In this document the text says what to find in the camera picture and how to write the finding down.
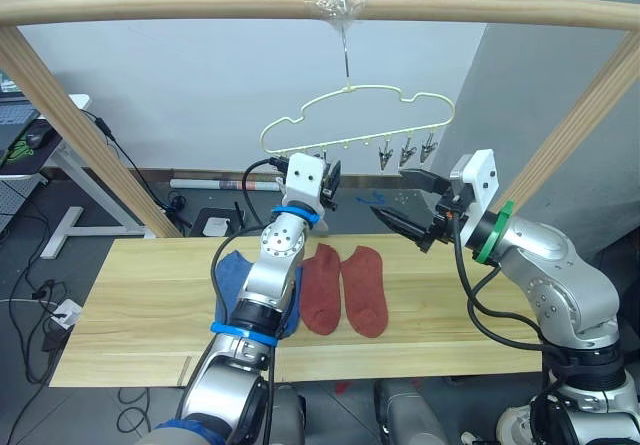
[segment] floor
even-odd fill
[[[168,193],[166,183],[152,184],[161,196]],[[11,193],[2,187],[0,193]],[[195,220],[203,207],[233,207],[241,204],[241,195],[234,191],[187,190],[187,206],[183,216]],[[254,192],[255,205],[262,216],[267,216],[279,196],[269,192]],[[33,203],[44,213],[52,226],[58,223],[68,206],[84,207],[79,225],[110,225],[112,219],[71,181],[54,181],[37,190]],[[371,190],[340,190],[336,197],[339,208],[328,212],[327,221],[335,233],[386,232],[372,214],[366,211],[367,202],[376,201]],[[424,202],[413,191],[385,191],[387,205],[408,211],[418,221],[428,218]],[[36,213],[33,206],[23,207],[23,215]],[[42,225],[26,217],[17,217],[10,232],[0,241],[0,299],[7,298],[11,287],[25,266],[29,254],[36,247]],[[39,285],[48,278],[63,280],[70,296],[83,304],[91,285],[109,250],[111,239],[98,237],[71,238],[56,260],[38,261],[33,267],[34,283]],[[29,298],[30,290],[23,282],[16,297]],[[11,328],[6,302],[0,302],[0,434],[8,435],[11,424],[24,403],[36,390],[24,378],[24,367],[19,353],[18,339]],[[33,323],[38,306],[16,303],[18,318],[23,327]],[[42,334],[34,339],[34,367],[43,367],[44,357],[39,352]],[[486,439],[493,438],[493,427],[507,406],[521,405],[539,386],[537,374],[505,376],[417,378],[414,385],[430,403],[447,432],[452,444],[459,443],[461,431],[470,430]],[[305,382],[296,387],[307,399],[308,423],[306,443],[332,445],[359,445],[380,443],[373,409],[371,380],[352,382]],[[134,397],[139,390],[123,390],[124,398]],[[171,388],[153,388],[150,392],[149,417],[155,426],[172,417],[181,391]],[[117,389],[63,389],[45,388],[29,408],[14,435],[12,443],[50,445],[66,444],[131,444],[137,432],[122,434],[116,429],[118,414],[127,405],[117,399]],[[129,424],[138,421],[135,412],[125,415]]]

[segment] blue sock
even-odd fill
[[[247,279],[247,275],[249,275],[249,270],[251,270],[252,265],[253,264],[244,258],[237,250],[234,250],[218,262],[216,267],[216,281],[218,282],[218,288],[220,289],[222,300],[224,300],[224,303],[227,306],[229,315],[231,315],[231,312],[236,306],[238,293]],[[291,314],[289,315],[289,319],[287,320],[284,328],[285,337],[293,335],[293,332],[295,332],[298,327],[298,320],[300,319],[299,303],[301,276],[302,269],[298,267],[296,269],[296,287],[293,296],[293,308],[291,309]],[[216,307],[216,321],[220,322],[221,320],[221,307]]]

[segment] white desk leg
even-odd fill
[[[69,177],[82,188],[98,205],[115,218],[122,226],[115,227],[76,227],[75,224],[82,214],[82,207],[69,207],[67,213],[56,227],[55,232],[40,254],[41,258],[56,258],[67,237],[89,236],[123,236],[144,235],[152,238],[153,234],[135,221],[111,196],[105,192],[82,169],[82,162],[75,152],[64,142],[51,155],[51,161],[59,166]]]
[[[53,152],[51,161],[58,165],[69,177],[76,182],[98,205],[115,218],[118,223],[129,230],[142,230],[131,215],[129,215],[118,203],[105,192],[100,185],[82,169],[82,162],[76,153],[64,142]]]

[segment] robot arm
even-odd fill
[[[441,196],[427,228],[389,209],[373,211],[424,252],[434,240],[459,240],[476,261],[499,265],[523,291],[543,341],[564,357],[543,353],[551,379],[561,378],[562,384],[548,405],[555,422],[542,424],[552,443],[587,444],[611,436],[640,441],[635,386],[618,343],[615,287],[559,230],[512,217],[510,205],[499,214],[487,211],[498,188],[495,170],[493,152],[480,150],[462,157],[449,180],[423,170],[401,171],[416,188]],[[454,217],[464,224],[457,237]]]
[[[322,159],[291,156],[282,207],[274,209],[277,217],[260,236],[260,258],[228,322],[212,325],[216,336],[185,389],[176,420],[139,444],[255,442],[269,396],[261,372],[269,368],[290,312],[306,235],[322,220],[324,206],[335,207],[339,173],[339,164],[329,173]]]

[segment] wooden frame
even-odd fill
[[[317,0],[0,0],[0,68],[158,237],[178,236],[98,132],[66,97],[19,25],[162,18],[323,19]],[[496,207],[521,207],[600,123],[640,76],[640,5],[598,0],[364,0],[361,20],[562,25],[629,33]]]

